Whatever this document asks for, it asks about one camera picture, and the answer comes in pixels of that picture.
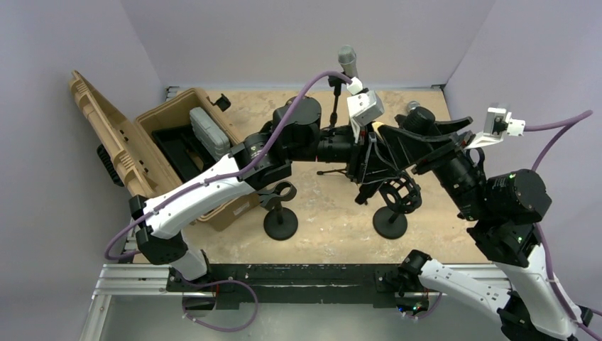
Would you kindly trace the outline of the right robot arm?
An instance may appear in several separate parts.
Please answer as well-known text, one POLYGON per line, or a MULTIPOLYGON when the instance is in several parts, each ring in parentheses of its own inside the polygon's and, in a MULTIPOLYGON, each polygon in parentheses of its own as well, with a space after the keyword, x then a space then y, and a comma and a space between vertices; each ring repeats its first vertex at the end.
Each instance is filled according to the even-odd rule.
POLYGON ((575 304, 552 270, 540 230, 552 203, 546 185, 533 169, 487 177, 471 152, 481 151, 488 134, 468 131, 470 122, 410 114, 400 126, 383 125, 378 133, 397 166, 436 176, 460 218, 471 223, 467 232, 478 250, 511 289, 481 283, 418 250, 379 279, 400 294, 426 288, 447 294, 497 320, 509 340, 575 340, 593 311, 575 304))

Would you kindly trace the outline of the black round-base mic stand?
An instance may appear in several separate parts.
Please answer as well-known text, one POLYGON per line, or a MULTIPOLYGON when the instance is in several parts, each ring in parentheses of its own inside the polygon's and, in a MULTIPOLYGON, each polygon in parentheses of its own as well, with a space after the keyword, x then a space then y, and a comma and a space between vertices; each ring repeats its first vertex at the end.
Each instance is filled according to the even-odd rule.
POLYGON ((271 189, 259 190, 257 194, 260 206, 268 211, 263 220, 265 233, 277 241, 291 238, 297 231, 298 219, 291 209, 283 207, 283 202, 291 201, 296 196, 296 187, 288 181, 282 181, 271 189))

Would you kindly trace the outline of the black shock-mount round stand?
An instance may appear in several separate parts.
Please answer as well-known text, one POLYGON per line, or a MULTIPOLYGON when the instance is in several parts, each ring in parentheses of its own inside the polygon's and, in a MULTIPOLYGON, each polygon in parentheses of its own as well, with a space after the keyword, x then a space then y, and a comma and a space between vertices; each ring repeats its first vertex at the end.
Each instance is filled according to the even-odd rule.
POLYGON ((378 192, 385 202, 385 207, 374 213, 373 227, 383 238, 401 238, 407 231, 406 215, 422 205, 421 188, 403 171, 400 178, 382 184, 378 192))

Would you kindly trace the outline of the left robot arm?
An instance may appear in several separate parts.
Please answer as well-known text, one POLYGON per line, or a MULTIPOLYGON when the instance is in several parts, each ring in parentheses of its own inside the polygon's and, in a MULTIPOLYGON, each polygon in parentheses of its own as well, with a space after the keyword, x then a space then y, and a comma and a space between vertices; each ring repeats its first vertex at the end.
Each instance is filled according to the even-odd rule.
POLYGON ((365 202, 383 184, 397 180, 395 165, 370 122, 347 124, 332 131, 321 126, 322 108, 311 97, 296 96, 277 108, 260 131, 247 136, 213 166, 177 188, 153 198, 130 201, 137 250, 153 265, 168 265, 193 290, 212 280, 209 260, 191 247, 184 228, 218 206, 244 195, 271 199, 269 185, 282 187, 295 161, 343 163, 365 202))

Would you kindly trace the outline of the black mesh-head microphone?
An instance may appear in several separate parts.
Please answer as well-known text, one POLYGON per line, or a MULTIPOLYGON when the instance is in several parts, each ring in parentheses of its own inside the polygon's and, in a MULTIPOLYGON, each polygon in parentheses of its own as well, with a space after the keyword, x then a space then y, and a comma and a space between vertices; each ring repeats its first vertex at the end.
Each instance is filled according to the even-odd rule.
POLYGON ((412 100, 407 103, 406 108, 407 108, 408 112, 411 112, 412 110, 416 109, 419 106, 420 106, 420 103, 418 101, 412 100))

